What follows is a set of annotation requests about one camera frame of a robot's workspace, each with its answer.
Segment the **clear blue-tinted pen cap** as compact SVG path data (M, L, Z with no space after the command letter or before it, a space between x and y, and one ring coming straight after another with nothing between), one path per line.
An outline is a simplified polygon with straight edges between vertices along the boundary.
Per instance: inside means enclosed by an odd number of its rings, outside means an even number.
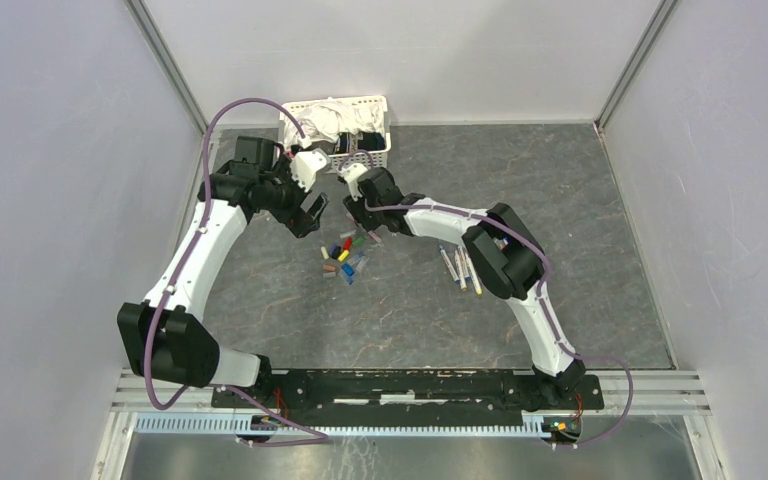
M354 266L354 271L356 273L362 272L368 263L369 263L369 258L367 256L361 257L358 263Z

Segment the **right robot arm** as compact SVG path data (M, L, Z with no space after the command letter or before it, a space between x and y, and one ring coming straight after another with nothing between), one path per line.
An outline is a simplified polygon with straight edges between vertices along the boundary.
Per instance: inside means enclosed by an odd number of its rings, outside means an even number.
M586 368L555 318L548 258L509 205L465 209L404 194L387 169L360 163L340 169L339 176L349 189L344 206L365 230L385 227L462 248L473 277L515 315L530 348L540 400L562 408L577 396Z

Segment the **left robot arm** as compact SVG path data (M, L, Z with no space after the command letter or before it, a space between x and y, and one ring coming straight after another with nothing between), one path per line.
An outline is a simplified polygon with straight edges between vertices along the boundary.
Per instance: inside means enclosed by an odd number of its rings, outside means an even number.
M296 238L318 230L328 198L303 204L318 173L330 166L320 149L285 152L251 136L236 140L234 156L198 192L194 218L158 282L138 303L125 303L117 325L132 371L189 387L236 386L250 407L266 405L274 381L263 356L223 347L203 325L206 302L227 254L253 216L269 213Z

